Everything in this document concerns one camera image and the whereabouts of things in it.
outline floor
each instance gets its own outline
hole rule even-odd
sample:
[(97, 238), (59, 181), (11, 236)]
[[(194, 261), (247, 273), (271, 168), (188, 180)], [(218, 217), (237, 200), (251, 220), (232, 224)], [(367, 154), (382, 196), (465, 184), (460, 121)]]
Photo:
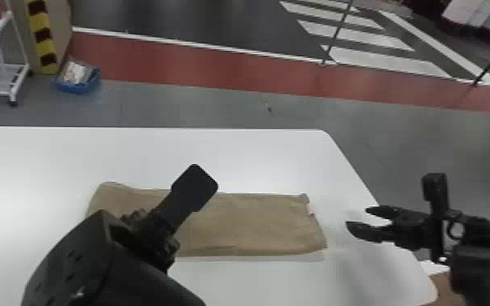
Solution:
[(457, 81), (477, 63), (461, 42), (441, 53), (409, 12), (357, 0), (320, 66), (341, 2), (206, 1), (75, 2), (69, 54), (101, 67), (101, 85), (29, 78), (19, 107), (0, 98), (0, 125), (322, 129), (381, 204), (426, 211), (419, 180), (445, 172), (452, 205), (490, 218), (490, 85)]
[[(365, 8), (372, 6), (364, 0), (351, 7), (343, 23), (348, 4), (333, 0), (111, 3), (100, 6), (96, 1), (74, 2), (76, 31), (112, 37), (157, 37), (172, 43), (207, 44), (221, 50), (239, 48), (280, 57), (327, 58), (340, 65), (460, 81), (475, 79), (484, 67), (445, 48), (393, 12)], [(402, 10), (395, 11), (403, 15)], [(340, 25), (342, 29), (333, 40)], [(327, 54), (324, 49), (330, 44), (334, 48)], [(490, 84), (490, 73), (484, 82)]]

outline gray floor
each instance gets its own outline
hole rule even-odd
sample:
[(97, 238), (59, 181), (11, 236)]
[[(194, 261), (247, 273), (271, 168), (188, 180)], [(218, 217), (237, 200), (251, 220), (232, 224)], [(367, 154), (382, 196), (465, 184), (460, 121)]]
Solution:
[(0, 125), (323, 129), (380, 203), (426, 211), (420, 177), (441, 171), (455, 208), (490, 218), (487, 113), (116, 81), (76, 96), (45, 76), (20, 101), (0, 98)]

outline blue bin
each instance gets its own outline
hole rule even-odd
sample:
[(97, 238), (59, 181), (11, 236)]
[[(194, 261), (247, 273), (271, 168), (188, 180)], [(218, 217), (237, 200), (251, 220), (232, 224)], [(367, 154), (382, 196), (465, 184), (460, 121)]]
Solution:
[(67, 82), (61, 82), (57, 79), (57, 77), (53, 78), (51, 82), (58, 90), (68, 91), (74, 94), (87, 94), (98, 85), (100, 78), (101, 69), (94, 68), (90, 80), (84, 85), (74, 85)]

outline folded fabric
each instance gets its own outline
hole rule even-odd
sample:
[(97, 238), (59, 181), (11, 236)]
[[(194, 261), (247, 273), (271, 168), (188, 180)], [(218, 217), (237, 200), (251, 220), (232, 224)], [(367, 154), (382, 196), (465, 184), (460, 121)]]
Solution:
[[(115, 216), (156, 207), (169, 190), (140, 190), (115, 182), (101, 184), (87, 216), (104, 209)], [(177, 256), (291, 255), (326, 248), (307, 195), (217, 193), (186, 219), (175, 238)]]

